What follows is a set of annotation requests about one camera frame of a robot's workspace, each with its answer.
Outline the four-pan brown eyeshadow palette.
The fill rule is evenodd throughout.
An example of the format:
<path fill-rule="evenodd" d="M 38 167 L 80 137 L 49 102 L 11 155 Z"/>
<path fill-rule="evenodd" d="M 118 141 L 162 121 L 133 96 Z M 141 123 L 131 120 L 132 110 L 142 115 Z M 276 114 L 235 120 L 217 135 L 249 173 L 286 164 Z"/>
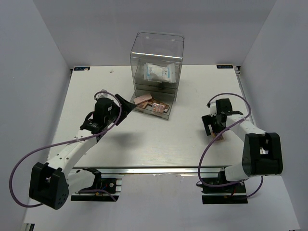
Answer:
<path fill-rule="evenodd" d="M 148 105 L 148 101 L 142 102 L 140 104 L 138 104 L 136 107 L 137 108 L 141 108 L 141 109 L 145 109 Z"/>

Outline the long brown eyeshadow palette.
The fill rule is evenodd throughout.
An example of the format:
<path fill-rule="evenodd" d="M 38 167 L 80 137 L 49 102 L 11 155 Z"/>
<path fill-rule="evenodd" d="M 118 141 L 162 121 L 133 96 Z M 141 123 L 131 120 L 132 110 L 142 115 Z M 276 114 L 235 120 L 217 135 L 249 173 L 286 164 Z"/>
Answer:
<path fill-rule="evenodd" d="M 150 99 L 147 101 L 150 106 L 153 106 L 154 103 L 160 104 L 160 102 L 156 99 Z"/>

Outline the pink blush compact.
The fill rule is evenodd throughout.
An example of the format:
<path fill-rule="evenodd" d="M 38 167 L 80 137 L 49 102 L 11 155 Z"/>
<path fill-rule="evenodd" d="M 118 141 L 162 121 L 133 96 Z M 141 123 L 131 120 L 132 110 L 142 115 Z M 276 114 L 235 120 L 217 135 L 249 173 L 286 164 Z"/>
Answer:
<path fill-rule="evenodd" d="M 139 97 L 136 97 L 133 101 L 136 105 L 140 104 L 140 103 L 143 103 L 143 102 L 146 102 L 146 101 L 149 101 L 152 99 L 152 96 L 151 94 L 144 94 L 142 96 L 139 96 Z"/>

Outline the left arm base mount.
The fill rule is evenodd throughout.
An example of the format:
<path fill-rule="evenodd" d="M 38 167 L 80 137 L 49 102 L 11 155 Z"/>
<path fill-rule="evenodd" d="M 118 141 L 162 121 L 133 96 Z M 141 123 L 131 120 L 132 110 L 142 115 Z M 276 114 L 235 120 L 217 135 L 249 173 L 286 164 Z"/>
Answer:
<path fill-rule="evenodd" d="M 102 173 L 95 168 L 83 168 L 69 175 L 71 201 L 116 202 L 119 199 L 122 177 Z"/>

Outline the black jar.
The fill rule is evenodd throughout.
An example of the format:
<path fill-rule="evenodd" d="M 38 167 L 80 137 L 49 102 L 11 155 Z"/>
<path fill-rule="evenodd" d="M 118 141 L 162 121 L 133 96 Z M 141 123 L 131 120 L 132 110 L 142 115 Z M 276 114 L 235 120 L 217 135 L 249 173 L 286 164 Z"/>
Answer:
<path fill-rule="evenodd" d="M 159 90 L 164 90 L 169 87 L 169 83 L 167 82 L 159 82 L 157 83 L 157 87 Z"/>

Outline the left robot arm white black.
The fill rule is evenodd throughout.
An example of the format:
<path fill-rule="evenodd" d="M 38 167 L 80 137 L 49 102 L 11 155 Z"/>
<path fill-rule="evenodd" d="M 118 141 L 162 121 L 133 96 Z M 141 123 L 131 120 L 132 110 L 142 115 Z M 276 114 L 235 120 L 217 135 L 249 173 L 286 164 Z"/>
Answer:
<path fill-rule="evenodd" d="M 31 171 L 29 197 L 55 210 L 75 193 L 108 193 L 99 170 L 86 167 L 71 173 L 76 163 L 113 126 L 119 125 L 136 107 L 116 94 L 95 94 L 94 110 L 86 115 L 77 135 L 53 158 L 36 163 Z"/>

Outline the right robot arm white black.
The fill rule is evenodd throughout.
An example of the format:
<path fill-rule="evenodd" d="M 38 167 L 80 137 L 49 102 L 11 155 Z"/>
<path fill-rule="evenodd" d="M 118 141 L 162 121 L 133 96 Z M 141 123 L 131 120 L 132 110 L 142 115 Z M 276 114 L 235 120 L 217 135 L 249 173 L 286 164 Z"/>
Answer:
<path fill-rule="evenodd" d="M 254 176 L 280 175 L 283 170 L 280 136 L 253 125 L 241 111 L 234 111 L 228 98 L 208 103 L 210 114 L 202 117 L 208 136 L 218 136 L 224 129 L 232 131 L 244 143 L 240 163 L 224 168 L 224 176 L 218 178 L 218 188 L 230 191 L 235 181 Z"/>

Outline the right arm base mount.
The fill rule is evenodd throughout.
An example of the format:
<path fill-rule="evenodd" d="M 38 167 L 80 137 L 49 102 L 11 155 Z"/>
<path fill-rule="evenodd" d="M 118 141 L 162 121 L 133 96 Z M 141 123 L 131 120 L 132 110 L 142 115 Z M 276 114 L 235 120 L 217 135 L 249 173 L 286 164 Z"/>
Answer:
<path fill-rule="evenodd" d="M 237 183 L 225 187 L 208 187 L 198 181 L 196 186 L 201 188 L 202 203 L 204 205 L 247 204 L 246 187 L 244 183 Z"/>

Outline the cotton pad pack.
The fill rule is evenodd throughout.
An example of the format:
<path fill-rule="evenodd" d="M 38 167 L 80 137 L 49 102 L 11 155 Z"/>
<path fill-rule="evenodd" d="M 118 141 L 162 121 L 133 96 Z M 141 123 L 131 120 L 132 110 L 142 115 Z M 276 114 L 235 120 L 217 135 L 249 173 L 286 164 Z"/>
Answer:
<path fill-rule="evenodd" d="M 144 79 L 153 80 L 158 79 L 162 80 L 168 77 L 168 69 L 151 63 L 146 63 L 144 65 Z"/>
<path fill-rule="evenodd" d="M 162 82 L 176 83 L 175 65 L 169 64 L 167 67 L 155 66 L 153 68 L 155 78 Z"/>

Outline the nine-pan pink eyeshadow palette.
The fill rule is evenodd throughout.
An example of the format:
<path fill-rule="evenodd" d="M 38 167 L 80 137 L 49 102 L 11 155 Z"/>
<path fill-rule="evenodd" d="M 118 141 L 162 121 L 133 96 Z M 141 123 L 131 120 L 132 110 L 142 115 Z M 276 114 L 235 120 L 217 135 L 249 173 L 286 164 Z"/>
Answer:
<path fill-rule="evenodd" d="M 166 113 L 170 108 L 170 105 L 165 104 L 165 103 L 153 103 L 152 104 L 152 109 L 154 112 L 158 113 Z"/>

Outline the clear acrylic drawer organizer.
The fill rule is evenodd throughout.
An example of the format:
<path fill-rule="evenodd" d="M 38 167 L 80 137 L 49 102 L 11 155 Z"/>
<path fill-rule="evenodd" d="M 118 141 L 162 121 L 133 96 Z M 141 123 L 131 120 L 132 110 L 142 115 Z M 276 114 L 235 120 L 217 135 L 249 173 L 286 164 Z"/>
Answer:
<path fill-rule="evenodd" d="M 140 31 L 130 51 L 135 110 L 169 119 L 183 63 L 184 36 Z"/>

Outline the colourful pastel eyeshadow palette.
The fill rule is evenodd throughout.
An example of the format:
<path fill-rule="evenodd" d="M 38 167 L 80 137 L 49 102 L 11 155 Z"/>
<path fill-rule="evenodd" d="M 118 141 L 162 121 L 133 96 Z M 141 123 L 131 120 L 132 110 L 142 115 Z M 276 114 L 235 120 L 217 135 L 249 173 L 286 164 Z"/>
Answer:
<path fill-rule="evenodd" d="M 215 140 L 215 142 L 225 141 L 223 135 L 218 135 L 218 133 L 211 132 L 211 137 Z"/>

